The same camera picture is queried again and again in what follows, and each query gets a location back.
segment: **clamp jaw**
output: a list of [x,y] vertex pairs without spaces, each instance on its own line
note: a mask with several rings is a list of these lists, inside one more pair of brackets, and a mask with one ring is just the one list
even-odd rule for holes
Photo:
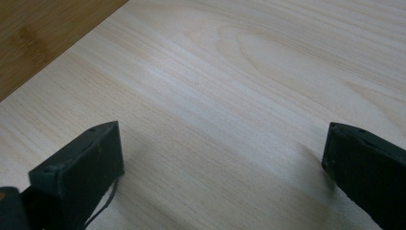
[[[119,123],[89,128],[31,170],[22,194],[0,188],[0,230],[85,229],[111,201],[122,174]],[[112,184],[106,205],[90,218]]]
[[322,166],[383,229],[406,229],[406,150],[355,126],[331,123]]

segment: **wooden surface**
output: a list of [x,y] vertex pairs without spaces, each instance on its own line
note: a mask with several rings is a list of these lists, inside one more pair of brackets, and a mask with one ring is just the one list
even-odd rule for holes
[[0,103],[0,186],[118,120],[90,229],[378,229],[320,162],[331,121],[406,148],[405,35],[403,0],[129,1]]
[[0,102],[126,0],[2,0]]

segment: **wood grain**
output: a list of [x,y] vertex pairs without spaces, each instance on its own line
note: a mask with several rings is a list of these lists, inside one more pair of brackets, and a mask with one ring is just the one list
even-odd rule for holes
[[404,1],[133,0],[0,103],[0,186],[118,120],[90,229],[378,229],[327,178],[328,123],[406,149]]
[[0,3],[0,102],[126,0]]

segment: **light wooden board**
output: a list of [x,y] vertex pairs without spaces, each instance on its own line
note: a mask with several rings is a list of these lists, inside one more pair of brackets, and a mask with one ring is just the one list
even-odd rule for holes
[[2,0],[0,102],[126,0]]
[[378,229],[320,162],[328,123],[406,149],[406,2],[134,0],[0,103],[0,186],[118,120],[90,229]]

